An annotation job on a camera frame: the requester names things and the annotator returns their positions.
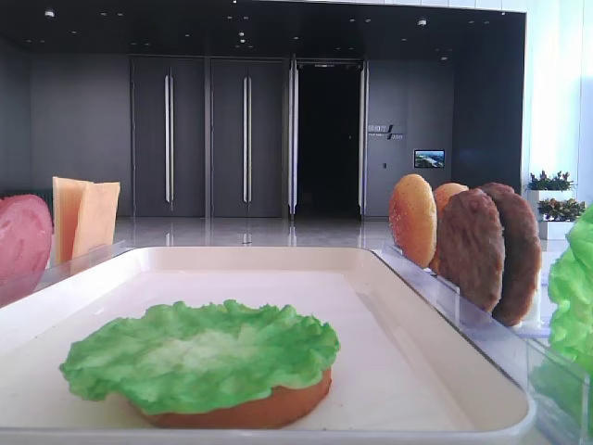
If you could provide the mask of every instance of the open doorway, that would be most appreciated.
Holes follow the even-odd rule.
[[[359,218],[360,64],[298,70],[297,217]]]

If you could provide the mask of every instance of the green lettuce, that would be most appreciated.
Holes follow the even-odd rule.
[[[59,369],[85,400],[117,393],[146,414],[207,413],[315,385],[339,349],[330,325],[292,306],[177,302],[104,325],[73,343]]]
[[[569,362],[593,374],[593,207],[576,221],[570,247],[551,266],[549,297],[558,305],[550,321],[549,344]],[[548,357],[531,374],[537,391],[554,400],[577,424],[581,421],[583,382],[566,365]],[[589,395],[589,432],[593,399]]]

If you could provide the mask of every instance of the yellow cheese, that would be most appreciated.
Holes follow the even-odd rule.
[[[72,258],[113,244],[120,183],[89,184],[82,193]]]
[[[70,261],[72,258],[81,198],[90,184],[92,183],[88,181],[53,178],[56,265]]]

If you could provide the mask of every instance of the white tray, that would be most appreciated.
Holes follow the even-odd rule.
[[[329,396],[275,431],[164,431],[119,397],[83,401],[58,370],[73,341],[159,303],[292,304],[342,349]],[[512,444],[535,405],[373,253],[141,248],[0,310],[2,444]]]

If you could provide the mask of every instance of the floor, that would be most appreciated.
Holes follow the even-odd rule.
[[[374,249],[391,241],[387,221],[118,219],[115,242],[149,246],[314,246]]]

